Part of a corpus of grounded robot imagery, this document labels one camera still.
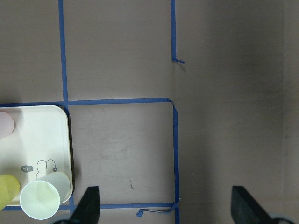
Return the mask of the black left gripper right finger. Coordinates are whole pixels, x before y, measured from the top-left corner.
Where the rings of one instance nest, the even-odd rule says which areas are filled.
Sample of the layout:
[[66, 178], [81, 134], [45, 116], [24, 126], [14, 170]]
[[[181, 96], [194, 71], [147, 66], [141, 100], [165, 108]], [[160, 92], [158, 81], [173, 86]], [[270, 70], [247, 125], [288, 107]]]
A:
[[273, 220], [243, 186], [233, 186], [231, 216], [235, 224], [271, 224]]

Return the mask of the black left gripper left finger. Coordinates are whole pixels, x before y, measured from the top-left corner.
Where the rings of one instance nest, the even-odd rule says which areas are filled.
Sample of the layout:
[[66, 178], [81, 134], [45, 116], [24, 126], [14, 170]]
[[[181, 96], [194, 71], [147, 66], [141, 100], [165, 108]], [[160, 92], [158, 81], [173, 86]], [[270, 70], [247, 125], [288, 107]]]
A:
[[88, 187], [75, 211], [70, 224], [97, 224], [100, 218], [100, 193], [98, 186]]

